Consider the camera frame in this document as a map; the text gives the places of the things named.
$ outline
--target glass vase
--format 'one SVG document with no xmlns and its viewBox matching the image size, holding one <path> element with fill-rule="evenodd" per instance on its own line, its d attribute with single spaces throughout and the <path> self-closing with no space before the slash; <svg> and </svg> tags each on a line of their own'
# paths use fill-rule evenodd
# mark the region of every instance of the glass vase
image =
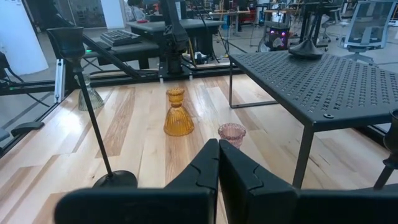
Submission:
<svg viewBox="0 0 398 224">
<path fill-rule="evenodd" d="M 166 115 L 164 132 L 170 136 L 183 136 L 191 133 L 194 128 L 191 116 L 182 106 L 184 92 L 182 88 L 167 90 L 171 107 Z"/>
<path fill-rule="evenodd" d="M 97 91 L 90 86 L 90 74 L 83 74 L 83 78 L 85 79 L 85 85 L 87 87 L 88 96 L 90 97 L 93 109 L 95 110 L 102 107 L 104 105 L 104 101 L 102 100 L 100 94 L 98 94 Z M 79 83 L 77 76 L 75 76 L 75 80 L 81 86 L 81 83 Z M 86 101 L 81 90 L 79 92 L 79 110 L 87 111 Z"/>
<path fill-rule="evenodd" d="M 221 139 L 227 140 L 235 148 L 239 149 L 242 145 L 243 137 L 246 135 L 246 130 L 240 124 L 228 123 L 218 128 L 218 134 Z"/>
</svg>

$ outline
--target black perforated metal table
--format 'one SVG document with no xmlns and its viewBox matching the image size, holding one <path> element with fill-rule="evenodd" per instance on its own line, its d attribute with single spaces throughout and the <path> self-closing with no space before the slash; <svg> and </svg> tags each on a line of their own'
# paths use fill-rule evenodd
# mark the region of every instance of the black perforated metal table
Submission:
<svg viewBox="0 0 398 224">
<path fill-rule="evenodd" d="M 398 108 L 398 75 L 339 56 L 295 58 L 287 51 L 230 55 L 275 101 L 232 104 L 232 108 L 280 103 L 304 125 L 293 186 L 301 188 L 313 134 L 319 131 L 388 123 Z"/>
</svg>

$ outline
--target round black base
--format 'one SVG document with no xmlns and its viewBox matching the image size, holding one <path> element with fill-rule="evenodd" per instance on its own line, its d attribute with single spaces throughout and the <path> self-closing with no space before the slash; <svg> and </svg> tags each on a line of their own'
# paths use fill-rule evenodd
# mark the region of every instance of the round black base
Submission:
<svg viewBox="0 0 398 224">
<path fill-rule="evenodd" d="M 97 187 L 134 187 L 137 188 L 138 182 L 136 176 L 125 170 L 112 172 L 113 176 L 105 175 L 95 182 L 93 188 Z"/>
<path fill-rule="evenodd" d="M 323 52 L 315 47 L 312 40 L 304 40 L 301 44 L 289 48 L 289 53 L 307 59 L 320 59 L 323 55 Z"/>
</svg>

